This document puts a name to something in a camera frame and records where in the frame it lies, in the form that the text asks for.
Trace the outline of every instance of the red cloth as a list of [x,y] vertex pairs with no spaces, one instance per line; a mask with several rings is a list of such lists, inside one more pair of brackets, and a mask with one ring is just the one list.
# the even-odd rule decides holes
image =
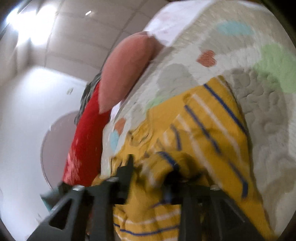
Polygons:
[[101,172],[102,135],[111,111],[99,114],[99,84],[78,122],[68,152],[63,182],[69,185],[90,186]]

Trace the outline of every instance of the red pillow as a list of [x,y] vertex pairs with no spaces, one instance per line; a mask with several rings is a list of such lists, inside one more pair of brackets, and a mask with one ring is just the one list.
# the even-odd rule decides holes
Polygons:
[[146,32],[133,34],[121,41],[108,57],[100,86],[100,113],[123,100],[163,45]]
[[100,83],[78,122],[64,169],[63,182],[69,185],[90,186],[101,172],[102,135],[111,111],[99,114]]

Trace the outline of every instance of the red heart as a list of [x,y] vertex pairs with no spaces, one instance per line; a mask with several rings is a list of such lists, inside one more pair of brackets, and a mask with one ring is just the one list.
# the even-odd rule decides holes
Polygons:
[[207,50],[203,52],[198,59],[196,60],[198,63],[200,63],[204,67],[212,67],[214,66],[217,61],[214,59],[215,53],[212,50]]

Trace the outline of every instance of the yellow fabric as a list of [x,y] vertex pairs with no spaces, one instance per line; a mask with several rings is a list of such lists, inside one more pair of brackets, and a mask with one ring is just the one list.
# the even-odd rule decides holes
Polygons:
[[222,76],[151,108],[111,159],[111,175],[126,164],[129,154],[136,169],[127,205],[114,208],[114,227],[122,240],[177,240],[180,206],[154,207],[174,167],[168,156],[185,178],[207,173],[198,184],[218,184],[265,239],[274,238],[250,176],[244,119]]

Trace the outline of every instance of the pink pillow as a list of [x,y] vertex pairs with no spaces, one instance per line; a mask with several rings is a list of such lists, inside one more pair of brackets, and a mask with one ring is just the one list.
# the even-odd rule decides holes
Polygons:
[[162,49],[146,32],[133,34],[121,41],[108,57],[100,81],[99,112],[112,109],[123,100],[144,70]]

